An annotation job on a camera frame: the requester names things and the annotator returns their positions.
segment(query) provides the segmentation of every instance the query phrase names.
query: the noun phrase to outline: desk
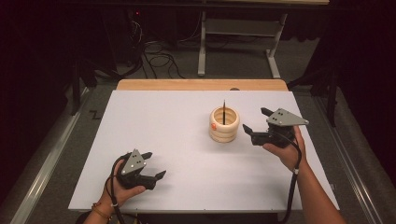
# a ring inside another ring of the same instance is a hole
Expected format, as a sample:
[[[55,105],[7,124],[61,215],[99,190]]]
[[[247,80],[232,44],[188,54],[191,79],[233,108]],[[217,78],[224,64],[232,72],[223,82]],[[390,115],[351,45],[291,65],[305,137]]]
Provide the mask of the desk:
[[[220,2],[244,2],[244,3],[278,3],[278,4],[302,4],[302,5],[327,5],[328,0],[220,0]],[[275,61],[275,52],[285,26],[287,14],[282,14],[278,21],[240,21],[240,20],[219,20],[206,17],[202,13],[201,22],[201,47],[198,58],[198,76],[205,75],[205,40],[206,34],[218,35],[256,35],[273,38],[273,44],[267,49],[266,59],[270,66],[273,78],[280,78]]]
[[[241,125],[246,123],[257,131],[266,129],[265,117],[260,111],[263,106],[271,109],[284,107],[299,115],[292,92],[287,91],[282,82],[256,79],[122,80],[108,102],[69,209],[89,210],[101,194],[114,160],[137,148],[141,153],[153,153],[144,170],[148,172],[145,175],[162,170],[167,173],[153,191],[148,190],[128,201],[122,212],[285,211],[291,172],[278,158],[261,147],[252,146],[242,127],[228,144],[214,142],[208,134],[210,111],[224,99],[228,106],[239,111]],[[277,83],[278,88],[266,91],[269,83]],[[249,86],[254,91],[244,91]],[[241,91],[226,91],[230,87]],[[307,129],[304,126],[301,129],[307,159],[338,207]],[[302,209],[298,190],[292,209]]]

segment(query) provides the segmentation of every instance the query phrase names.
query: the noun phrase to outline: white tabletop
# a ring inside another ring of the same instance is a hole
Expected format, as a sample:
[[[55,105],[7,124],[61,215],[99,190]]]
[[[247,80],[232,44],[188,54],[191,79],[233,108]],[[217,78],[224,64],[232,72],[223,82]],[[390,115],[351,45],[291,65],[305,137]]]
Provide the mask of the white tabletop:
[[[208,133],[209,114],[222,103],[237,110],[240,127],[227,144]],[[269,152],[251,145],[242,124],[268,128],[261,107],[301,115],[288,91],[113,91],[81,173],[71,210],[89,210],[100,197],[113,162],[128,151],[152,152],[142,175],[166,170],[154,190],[122,212],[218,213],[285,211],[291,172]],[[319,182],[338,208],[305,126],[306,154]],[[298,189],[292,209],[302,209]]]

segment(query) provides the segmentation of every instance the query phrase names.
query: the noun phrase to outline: wrist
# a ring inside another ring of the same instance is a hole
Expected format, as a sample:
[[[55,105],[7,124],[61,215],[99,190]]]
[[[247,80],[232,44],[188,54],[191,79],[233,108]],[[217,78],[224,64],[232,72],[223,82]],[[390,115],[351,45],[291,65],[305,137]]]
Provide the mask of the wrist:
[[[304,176],[308,175],[311,171],[311,167],[309,166],[306,160],[301,160],[299,166],[299,177],[303,178]]]
[[[105,204],[102,204],[100,202],[92,204],[91,215],[93,215],[93,217],[96,217],[96,220],[99,220],[98,218],[100,218],[102,220],[110,221],[111,214],[111,210],[106,208]]]
[[[93,206],[97,208],[100,212],[105,214],[108,217],[111,217],[111,215],[114,213],[114,207],[111,205],[111,201],[104,201],[104,200],[99,200],[99,202],[94,203]]]

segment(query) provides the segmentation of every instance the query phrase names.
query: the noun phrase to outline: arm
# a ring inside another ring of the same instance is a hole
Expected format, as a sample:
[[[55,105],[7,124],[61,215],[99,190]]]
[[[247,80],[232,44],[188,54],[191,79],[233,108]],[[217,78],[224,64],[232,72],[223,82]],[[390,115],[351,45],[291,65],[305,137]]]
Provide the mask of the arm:
[[[303,154],[300,162],[297,184],[303,203],[306,223],[346,223],[323,190],[306,160],[305,144],[300,129],[294,127],[294,131],[297,144]],[[297,150],[292,145],[279,148],[272,144],[264,144],[262,147],[278,156],[282,163],[290,170],[294,168],[298,154]]]
[[[119,167],[122,163],[122,160],[117,163],[116,169],[114,171],[114,175],[117,173],[119,170]],[[113,176],[114,178],[114,193],[117,197],[117,202],[119,204],[119,207],[121,207],[128,199],[143,193],[146,189],[143,186],[137,186],[132,189],[124,189],[117,178]],[[114,208],[111,206],[111,198],[108,195],[106,188],[110,189],[110,181],[107,181],[105,183],[105,187],[103,189],[102,196],[100,197],[99,201],[96,203],[95,209],[96,211],[91,211],[90,214],[88,215],[87,219],[85,219],[84,224],[100,224],[104,223],[106,224],[108,222],[108,219],[106,217],[111,217],[111,214],[114,214]]]

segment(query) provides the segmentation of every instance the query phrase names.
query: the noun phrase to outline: cable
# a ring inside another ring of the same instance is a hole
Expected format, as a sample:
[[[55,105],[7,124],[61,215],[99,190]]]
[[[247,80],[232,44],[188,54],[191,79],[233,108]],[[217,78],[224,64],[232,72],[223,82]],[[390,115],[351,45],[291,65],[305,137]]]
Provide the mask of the cable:
[[[287,142],[289,142],[292,146],[294,146],[294,148],[297,150],[297,153],[298,153],[297,162],[294,166],[293,175],[292,175],[291,181],[290,181],[290,190],[289,190],[288,207],[286,210],[286,215],[283,217],[283,219],[281,221],[279,221],[279,223],[286,223],[289,220],[290,213],[291,213],[291,205],[293,202],[294,190],[295,190],[296,183],[297,183],[298,170],[300,168],[300,162],[301,162],[303,153],[301,152],[300,147],[298,146],[297,139],[295,137],[294,137],[294,140],[297,142],[297,144],[294,143],[293,141],[291,141],[288,137],[286,137],[285,135],[283,135],[281,133],[271,132],[271,134],[277,135],[278,137],[281,137],[284,140],[286,140]]]
[[[113,206],[114,211],[116,212],[116,215],[117,215],[117,218],[118,218],[118,220],[119,220],[119,223],[120,223],[120,224],[125,224],[125,221],[123,220],[122,214],[121,214],[121,212],[120,212],[119,204],[118,204],[118,202],[117,202],[117,197],[116,197],[116,195],[115,195],[115,193],[114,193],[114,177],[116,177],[116,176],[114,175],[114,171],[115,171],[115,169],[116,169],[117,163],[119,163],[119,161],[122,160],[122,159],[127,159],[127,156],[126,156],[126,155],[123,155],[123,156],[119,157],[119,158],[114,162],[113,167],[111,168],[110,177],[109,177],[109,178],[107,179],[107,181],[106,181],[106,191],[107,191],[108,195],[109,195],[110,198],[111,198],[111,202],[112,202],[111,206]],[[110,180],[110,190],[108,190],[108,188],[107,188],[107,182],[108,182],[108,180]]]
[[[148,79],[148,73],[146,72],[145,66],[142,64],[143,73],[145,74],[145,78]]]
[[[198,31],[198,29],[200,27],[201,19],[202,19],[202,12],[200,12],[200,14],[198,16],[198,22],[197,22],[197,25],[195,26],[194,32],[192,32],[192,35],[190,35],[190,37],[187,37],[185,39],[178,40],[177,42],[181,43],[181,42],[184,42],[184,41],[188,41],[188,40],[194,39],[195,37],[199,36],[201,33],[199,33],[197,35],[195,35],[195,33]]]
[[[159,48],[158,50],[156,50],[156,51],[147,52],[147,48],[148,48],[148,47],[152,47],[152,46],[160,46],[160,48]],[[180,74],[179,69],[178,69],[178,66],[177,66],[177,64],[176,64],[175,58],[174,58],[171,54],[169,54],[169,53],[163,53],[163,45],[161,45],[161,44],[158,43],[157,41],[153,41],[153,42],[148,42],[148,43],[146,43],[146,44],[145,44],[145,49],[144,49],[144,51],[143,51],[143,54],[144,54],[144,56],[145,56],[146,62],[147,62],[148,65],[150,66],[151,71],[152,71],[152,73],[153,73],[153,75],[154,75],[155,78],[158,78],[158,76],[157,76],[157,73],[155,72],[154,67],[164,67],[164,66],[166,66],[166,65],[168,65],[168,64],[169,64],[169,67],[168,67],[168,76],[169,76],[170,78],[173,78],[173,77],[171,76],[171,72],[170,72],[172,66],[174,66],[174,67],[176,68],[177,75],[178,75],[179,77],[185,78],[185,77],[183,77],[183,76]],[[165,61],[164,63],[155,64],[154,61],[156,61],[156,60],[158,60],[158,59],[165,59],[166,61]]]
[[[143,36],[143,31],[139,23],[133,20],[129,20],[129,29],[128,29],[129,38],[131,39],[131,52],[134,56],[132,56],[132,61],[131,63],[134,63],[134,67],[127,71],[124,74],[119,74],[118,71],[114,71],[112,69],[107,69],[104,68],[98,64],[95,64],[94,62],[86,59],[85,61],[93,67],[98,68],[99,70],[103,71],[107,76],[103,76],[100,74],[95,73],[97,77],[100,77],[102,79],[116,79],[116,80],[122,80],[129,75],[135,73],[137,70],[139,70],[143,66],[143,60],[141,58],[142,54],[142,46],[141,46],[141,41],[142,41],[142,36]]]
[[[237,37],[235,37],[235,35],[208,35],[206,45],[210,49],[222,49],[232,43],[253,43],[257,40],[265,38],[265,36],[249,35],[248,37],[252,37],[251,40],[243,40],[239,37],[241,37],[241,35],[238,35]],[[210,46],[210,43],[221,43],[221,45],[218,47],[213,47]]]

